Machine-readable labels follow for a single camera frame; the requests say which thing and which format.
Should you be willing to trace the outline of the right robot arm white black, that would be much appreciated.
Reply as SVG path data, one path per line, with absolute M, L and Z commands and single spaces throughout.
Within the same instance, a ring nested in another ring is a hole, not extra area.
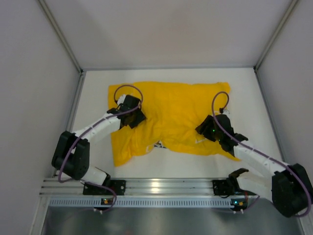
M 196 132 L 218 143 L 222 150 L 245 162 L 253 172 L 240 168 L 228 175 L 223 189 L 216 195 L 251 192 L 267 199 L 285 217 L 306 216 L 313 204 L 313 187 L 305 168 L 273 159 L 255 149 L 249 139 L 236 133 L 231 126 L 229 112 L 220 109 L 218 115 L 208 115 L 196 127 Z

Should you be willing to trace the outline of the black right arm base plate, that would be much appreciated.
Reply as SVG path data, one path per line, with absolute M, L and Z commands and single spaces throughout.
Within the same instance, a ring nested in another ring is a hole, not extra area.
M 235 188 L 232 183 L 225 179 L 212 181 L 213 192 L 215 196 L 255 196 L 255 193 L 250 191 Z

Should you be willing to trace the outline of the yellow pillowcase with white print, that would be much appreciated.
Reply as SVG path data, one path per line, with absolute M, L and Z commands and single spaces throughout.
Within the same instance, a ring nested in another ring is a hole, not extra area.
M 115 99 L 123 94 L 143 97 L 142 111 L 146 120 L 137 127 L 123 127 L 111 134 L 115 166 L 126 164 L 132 157 L 150 153 L 157 142 L 171 151 L 194 155 L 222 155 L 233 161 L 231 154 L 217 142 L 196 132 L 205 118 L 223 107 L 227 98 L 218 92 L 230 93 L 227 82 L 184 84 L 168 82 L 135 82 L 132 87 L 120 84 L 108 88 L 108 107 L 117 106 Z

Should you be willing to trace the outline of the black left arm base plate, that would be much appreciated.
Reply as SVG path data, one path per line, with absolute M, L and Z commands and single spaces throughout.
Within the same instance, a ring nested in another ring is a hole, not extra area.
M 126 180 L 110 180 L 106 186 L 84 183 L 83 195 L 113 195 L 123 196 L 126 190 Z

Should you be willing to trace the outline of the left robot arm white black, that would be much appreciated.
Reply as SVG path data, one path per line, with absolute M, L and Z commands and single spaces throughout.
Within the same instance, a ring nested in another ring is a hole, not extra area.
M 90 143 L 100 141 L 125 126 L 133 129 L 146 119 L 141 110 L 141 98 L 124 94 L 115 102 L 117 107 L 107 110 L 94 123 L 60 135 L 51 161 L 60 174 L 101 188 L 110 186 L 111 176 L 90 163 Z

